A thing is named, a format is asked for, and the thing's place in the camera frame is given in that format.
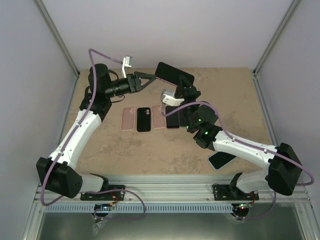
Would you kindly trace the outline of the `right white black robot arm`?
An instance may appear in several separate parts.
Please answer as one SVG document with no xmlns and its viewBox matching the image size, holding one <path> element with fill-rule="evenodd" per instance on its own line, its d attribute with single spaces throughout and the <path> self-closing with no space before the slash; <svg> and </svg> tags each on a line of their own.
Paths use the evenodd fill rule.
<svg viewBox="0 0 320 240">
<path fill-rule="evenodd" d="M 248 193 L 272 189 L 276 193 L 293 194 L 302 173 L 301 162 L 293 148 L 281 143 L 279 146 L 254 142 L 216 125 L 218 113 L 207 102 L 197 102 L 201 92 L 183 75 L 179 77 L 174 97 L 182 99 L 180 104 L 186 130 L 203 149 L 222 152 L 247 160 L 261 168 L 252 173 L 237 173 L 230 185 L 229 193 L 236 200 Z"/>
</svg>

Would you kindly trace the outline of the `phone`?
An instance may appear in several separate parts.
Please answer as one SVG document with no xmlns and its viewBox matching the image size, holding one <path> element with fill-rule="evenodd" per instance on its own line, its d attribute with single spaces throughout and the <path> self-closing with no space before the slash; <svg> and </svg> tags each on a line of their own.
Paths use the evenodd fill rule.
<svg viewBox="0 0 320 240">
<path fill-rule="evenodd" d="M 187 127 L 187 121 L 186 121 L 186 114 L 184 110 L 179 110 L 178 112 L 179 115 L 179 125 L 182 128 L 186 128 Z"/>
<path fill-rule="evenodd" d="M 183 70 L 175 68 L 164 62 L 159 62 L 155 70 L 155 76 L 167 83 L 178 86 L 180 76 L 184 76 L 191 84 L 194 83 L 195 77 Z"/>
<path fill-rule="evenodd" d="M 215 170 L 220 170 L 236 158 L 235 155 L 217 151 L 208 157 L 209 163 Z"/>
</svg>

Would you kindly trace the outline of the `black phone case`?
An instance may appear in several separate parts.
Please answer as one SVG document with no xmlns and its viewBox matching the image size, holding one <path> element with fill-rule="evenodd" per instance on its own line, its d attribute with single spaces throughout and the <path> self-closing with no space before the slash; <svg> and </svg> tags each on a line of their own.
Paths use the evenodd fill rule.
<svg viewBox="0 0 320 240">
<path fill-rule="evenodd" d="M 151 109 L 149 107 L 139 107 L 137 109 L 136 129 L 138 132 L 151 131 Z"/>
</svg>

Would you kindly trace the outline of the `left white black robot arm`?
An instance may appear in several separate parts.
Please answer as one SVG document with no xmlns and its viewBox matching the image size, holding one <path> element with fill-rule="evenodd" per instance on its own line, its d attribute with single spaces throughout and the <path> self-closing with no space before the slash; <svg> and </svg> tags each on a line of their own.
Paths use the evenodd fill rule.
<svg viewBox="0 0 320 240">
<path fill-rule="evenodd" d="M 115 80 L 111 79 L 111 74 L 112 71 L 103 63 L 90 68 L 89 85 L 85 88 L 72 127 L 50 156 L 41 157 L 36 163 L 43 190 L 70 199 L 83 192 L 92 192 L 99 200 L 108 197 L 110 188 L 104 184 L 104 177 L 76 172 L 79 156 L 112 107 L 112 98 L 140 92 L 156 80 L 154 74 L 139 71 Z"/>
</svg>

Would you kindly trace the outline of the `light pink phone case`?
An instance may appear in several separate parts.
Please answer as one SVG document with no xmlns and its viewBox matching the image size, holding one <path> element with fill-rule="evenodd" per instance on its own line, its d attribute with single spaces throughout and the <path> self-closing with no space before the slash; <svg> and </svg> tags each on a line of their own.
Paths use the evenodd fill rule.
<svg viewBox="0 0 320 240">
<path fill-rule="evenodd" d="M 153 105 L 151 107 L 152 127 L 154 129 L 163 129 L 166 125 L 166 118 L 162 115 L 162 105 Z"/>
</svg>

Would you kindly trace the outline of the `black smartphone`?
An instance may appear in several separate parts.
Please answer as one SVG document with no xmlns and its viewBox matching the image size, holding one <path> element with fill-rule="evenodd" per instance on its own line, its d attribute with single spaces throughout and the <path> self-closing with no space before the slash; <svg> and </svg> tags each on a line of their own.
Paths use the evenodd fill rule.
<svg viewBox="0 0 320 240">
<path fill-rule="evenodd" d="M 178 108 L 177 106 L 167 105 L 165 107 L 165 113 L 168 114 L 177 108 Z M 165 120 L 166 120 L 166 128 L 167 129 L 178 129 L 180 127 L 180 120 L 179 120 L 179 113 L 178 112 L 175 112 L 175 113 L 171 114 L 170 116 L 167 116 L 165 118 Z"/>
</svg>

